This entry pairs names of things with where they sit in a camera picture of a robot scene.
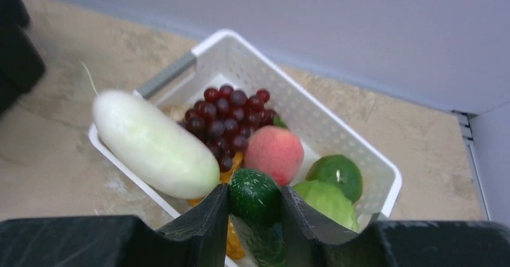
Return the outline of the dark green cucumber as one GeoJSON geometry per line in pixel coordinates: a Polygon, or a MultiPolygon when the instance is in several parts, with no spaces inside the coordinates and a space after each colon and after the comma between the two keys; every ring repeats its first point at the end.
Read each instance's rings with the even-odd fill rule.
{"type": "Polygon", "coordinates": [[[257,266],[285,266],[281,189],[259,170],[235,171],[228,188],[230,217],[239,241],[257,266]]]}

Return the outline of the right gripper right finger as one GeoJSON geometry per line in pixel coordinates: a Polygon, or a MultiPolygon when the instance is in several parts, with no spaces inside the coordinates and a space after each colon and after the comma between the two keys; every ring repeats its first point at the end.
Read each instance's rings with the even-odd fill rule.
{"type": "Polygon", "coordinates": [[[372,221],[360,233],[281,192],[286,266],[509,266],[509,228],[489,221],[372,221]]]}

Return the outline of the green cabbage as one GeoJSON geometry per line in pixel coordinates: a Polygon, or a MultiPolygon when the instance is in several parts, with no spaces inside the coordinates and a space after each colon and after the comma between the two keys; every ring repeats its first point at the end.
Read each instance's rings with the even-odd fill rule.
{"type": "Polygon", "coordinates": [[[312,208],[336,223],[359,233],[360,226],[352,201],[335,185],[320,180],[303,181],[293,190],[312,208]]]}

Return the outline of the white radish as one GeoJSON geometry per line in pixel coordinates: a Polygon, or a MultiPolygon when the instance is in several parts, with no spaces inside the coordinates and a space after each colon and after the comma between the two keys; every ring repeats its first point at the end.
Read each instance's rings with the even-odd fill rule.
{"type": "Polygon", "coordinates": [[[140,91],[97,91],[92,116],[93,127],[110,152],[158,191],[195,199],[219,184],[220,168],[212,152],[140,91]]]}

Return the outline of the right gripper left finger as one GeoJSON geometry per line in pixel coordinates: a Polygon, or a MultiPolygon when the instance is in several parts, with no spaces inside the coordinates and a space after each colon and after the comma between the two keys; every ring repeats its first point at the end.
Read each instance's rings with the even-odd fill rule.
{"type": "Polygon", "coordinates": [[[227,187],[154,230],[135,215],[10,219],[2,266],[223,266],[227,187]]]}

